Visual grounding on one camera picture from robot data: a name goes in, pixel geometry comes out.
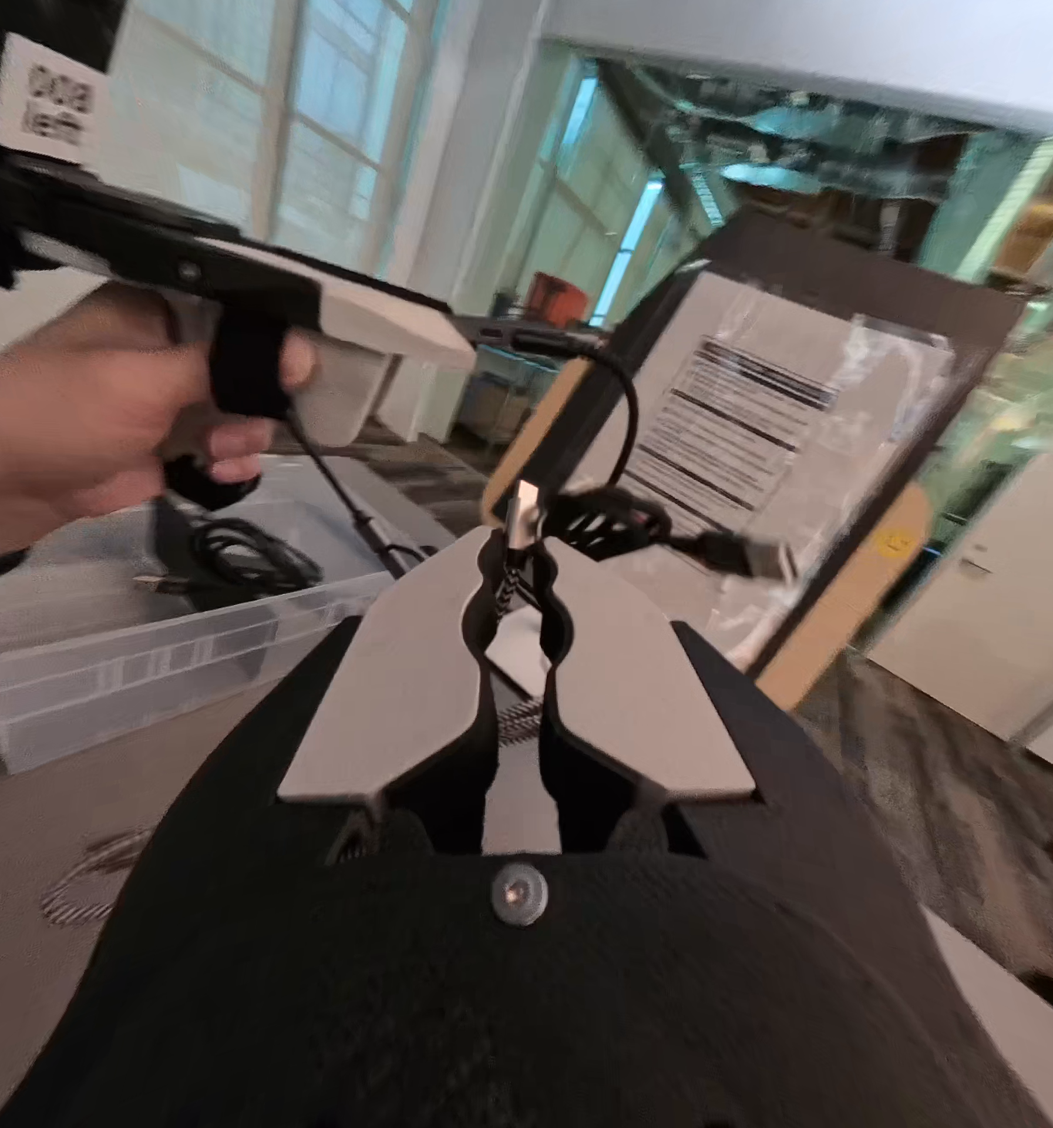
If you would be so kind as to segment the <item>clear acrylic organizer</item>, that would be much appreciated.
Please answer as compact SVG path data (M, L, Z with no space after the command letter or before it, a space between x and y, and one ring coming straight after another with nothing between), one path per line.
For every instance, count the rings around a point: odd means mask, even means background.
M150 506L60 530L0 578L0 763L38 768L276 682L390 578L303 457L268 457L228 509L322 569L322 585L200 610L138 585L163 574Z

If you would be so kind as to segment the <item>orange storage box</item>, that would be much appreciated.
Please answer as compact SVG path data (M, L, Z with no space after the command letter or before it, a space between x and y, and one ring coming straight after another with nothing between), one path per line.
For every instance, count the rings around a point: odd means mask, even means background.
M524 315L526 320L540 323L557 331L568 331L584 321L589 296L561 277L536 272L526 291Z

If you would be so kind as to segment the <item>person's left hand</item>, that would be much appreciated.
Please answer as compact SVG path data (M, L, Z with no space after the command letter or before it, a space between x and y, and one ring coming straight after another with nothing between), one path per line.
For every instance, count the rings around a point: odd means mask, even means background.
M216 412L207 346L171 312L108 283L0 352L0 558L161 495L177 429L216 483L258 477L275 424Z

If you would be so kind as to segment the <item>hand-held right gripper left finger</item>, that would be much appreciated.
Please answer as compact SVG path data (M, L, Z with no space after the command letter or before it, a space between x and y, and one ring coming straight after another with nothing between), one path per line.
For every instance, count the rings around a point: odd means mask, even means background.
M497 532L477 528L396 580L359 622L277 795L380 823L405 810L434 848L483 851L497 772L486 652L497 629Z

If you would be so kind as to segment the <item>grey usb hub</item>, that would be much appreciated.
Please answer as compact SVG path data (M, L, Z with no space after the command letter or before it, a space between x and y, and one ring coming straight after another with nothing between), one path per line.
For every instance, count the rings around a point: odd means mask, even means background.
M590 331L559 331L541 321L466 315L454 315L449 321L472 346L508 353L573 359L591 358L607 347L605 340L599 334Z

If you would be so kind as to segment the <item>printed instruction sheet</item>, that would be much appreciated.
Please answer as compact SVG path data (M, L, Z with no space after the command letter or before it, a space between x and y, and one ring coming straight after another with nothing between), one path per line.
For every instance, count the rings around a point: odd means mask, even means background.
M632 583L746 669L920 433L953 361L941 337L701 274L641 369L649 400L622 484L676 535L775 543L796 574L716 576L683 557L632 565Z

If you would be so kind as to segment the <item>large window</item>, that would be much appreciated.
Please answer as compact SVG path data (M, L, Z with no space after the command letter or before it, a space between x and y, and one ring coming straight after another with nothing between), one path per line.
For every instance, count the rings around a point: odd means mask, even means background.
M381 274L439 2L129 2L99 173Z

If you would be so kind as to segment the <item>white door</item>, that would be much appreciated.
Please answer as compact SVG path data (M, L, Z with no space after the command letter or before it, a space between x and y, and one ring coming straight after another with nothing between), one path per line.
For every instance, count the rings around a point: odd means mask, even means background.
M994 574L961 574L962 556ZM868 656L1053 765L1053 446L977 515Z

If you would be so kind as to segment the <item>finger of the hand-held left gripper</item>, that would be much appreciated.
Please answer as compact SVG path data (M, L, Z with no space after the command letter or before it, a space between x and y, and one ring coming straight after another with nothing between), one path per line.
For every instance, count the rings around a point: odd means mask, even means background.
M321 312L330 314L339 309L359 308L392 317L418 310L453 318L453 310L444 301L405 287L397 287L381 277L349 271L295 252L265 249L259 245L215 238L198 238L197 243L319 284L322 294Z
M449 314L348 281L324 282L319 327L300 331L317 355L315 374L293 393L308 437L348 447L402 362L425 369L470 368L475 350Z

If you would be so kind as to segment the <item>wooden stand board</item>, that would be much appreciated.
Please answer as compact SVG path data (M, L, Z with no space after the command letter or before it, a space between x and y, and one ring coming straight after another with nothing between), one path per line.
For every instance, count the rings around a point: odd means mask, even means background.
M560 409L584 380L589 367L583 359L570 360L561 367L552 388L545 393L541 405L492 472L479 504L483 525L498 527L502 523L493 511L502 490L510 485L515 472L524 467ZM809 603L808 613L778 647L775 656L753 676L759 688L776 705L788 712L796 707L835 656L856 638L862 624L920 555L932 520L933 510L927 493L921 485L908 479L870 531L857 535L856 548L846 558L842 569L829 580L824 592ZM885 528L905 528L915 534L915 549L909 559L886 559L874 550L873 535Z

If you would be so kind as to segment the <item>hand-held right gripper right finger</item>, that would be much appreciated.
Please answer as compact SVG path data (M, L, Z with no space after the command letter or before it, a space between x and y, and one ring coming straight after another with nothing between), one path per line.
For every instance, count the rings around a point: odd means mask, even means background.
M754 797L756 782L675 626L636 587L565 543L536 547L542 783L560 851L600 853L634 812Z

